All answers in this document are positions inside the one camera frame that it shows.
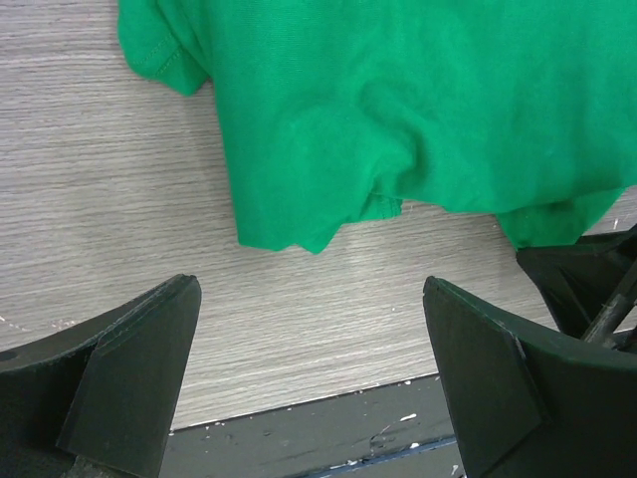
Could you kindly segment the green t shirt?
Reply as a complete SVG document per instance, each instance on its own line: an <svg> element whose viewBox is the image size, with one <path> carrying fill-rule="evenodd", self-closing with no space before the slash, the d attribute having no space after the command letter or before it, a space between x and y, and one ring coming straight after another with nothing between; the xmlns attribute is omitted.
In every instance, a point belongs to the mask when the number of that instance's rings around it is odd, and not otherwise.
<svg viewBox="0 0 637 478"><path fill-rule="evenodd" d="M122 1L117 30L140 76L213 85L244 246L406 200L569 245L636 182L632 1Z"/></svg>

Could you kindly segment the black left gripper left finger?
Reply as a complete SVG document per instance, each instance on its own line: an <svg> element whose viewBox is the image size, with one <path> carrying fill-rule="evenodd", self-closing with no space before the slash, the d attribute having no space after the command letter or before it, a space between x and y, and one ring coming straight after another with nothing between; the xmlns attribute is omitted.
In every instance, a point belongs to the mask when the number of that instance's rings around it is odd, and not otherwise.
<svg viewBox="0 0 637 478"><path fill-rule="evenodd" d="M1 353L1 474L61 477L82 459L155 477L199 317L196 277Z"/></svg>

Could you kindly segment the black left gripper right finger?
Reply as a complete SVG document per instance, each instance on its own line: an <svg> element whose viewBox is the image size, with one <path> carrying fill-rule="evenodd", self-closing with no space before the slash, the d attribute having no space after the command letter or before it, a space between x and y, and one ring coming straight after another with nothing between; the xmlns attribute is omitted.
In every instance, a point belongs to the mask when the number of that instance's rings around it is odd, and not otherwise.
<svg viewBox="0 0 637 478"><path fill-rule="evenodd" d="M636 357L435 277L426 324L470 477L633 477Z"/></svg>

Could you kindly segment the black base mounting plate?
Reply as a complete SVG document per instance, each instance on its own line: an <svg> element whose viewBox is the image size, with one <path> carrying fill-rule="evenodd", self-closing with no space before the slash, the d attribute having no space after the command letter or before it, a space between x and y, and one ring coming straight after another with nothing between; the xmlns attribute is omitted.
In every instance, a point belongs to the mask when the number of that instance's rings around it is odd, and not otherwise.
<svg viewBox="0 0 637 478"><path fill-rule="evenodd" d="M438 375L178 429L163 477L463 477Z"/></svg>

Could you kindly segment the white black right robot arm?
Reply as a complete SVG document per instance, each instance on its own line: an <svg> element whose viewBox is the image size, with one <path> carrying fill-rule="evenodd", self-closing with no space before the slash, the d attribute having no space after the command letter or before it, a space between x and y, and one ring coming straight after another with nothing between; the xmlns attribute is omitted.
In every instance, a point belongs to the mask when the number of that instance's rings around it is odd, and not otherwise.
<svg viewBox="0 0 637 478"><path fill-rule="evenodd" d="M521 249L516 258L562 333L636 352L636 332L618 331L636 307L634 227L583 236L569 246Z"/></svg>

